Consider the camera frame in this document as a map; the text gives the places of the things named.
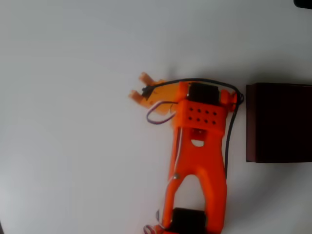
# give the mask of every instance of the brown box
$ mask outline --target brown box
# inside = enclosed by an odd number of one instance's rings
[[[246,105],[246,161],[312,162],[312,85],[247,85]]]

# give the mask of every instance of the white surface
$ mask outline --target white surface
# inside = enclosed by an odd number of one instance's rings
[[[172,132],[148,124],[127,98],[140,72],[156,80],[207,72],[241,90],[259,74],[310,82],[311,22],[292,0],[2,1],[5,233],[137,234],[155,224]],[[245,121],[243,106],[224,233],[310,233],[312,165],[246,163]],[[178,202],[200,208],[192,181]]]

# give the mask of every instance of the purple wire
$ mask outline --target purple wire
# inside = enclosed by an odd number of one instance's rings
[[[154,228],[150,225],[146,225],[143,228],[144,234],[156,234],[156,231],[154,230]]]
[[[154,111],[156,110],[160,105],[162,104],[177,104],[177,102],[174,102],[174,101],[160,101],[158,102],[155,106],[153,106],[148,112],[147,112],[147,115],[146,115],[146,119],[149,123],[151,124],[163,124],[169,120],[171,120],[176,114],[173,113],[171,114],[168,118],[164,119],[164,120],[161,120],[161,121],[154,121],[154,120],[151,120],[149,119],[149,115]]]

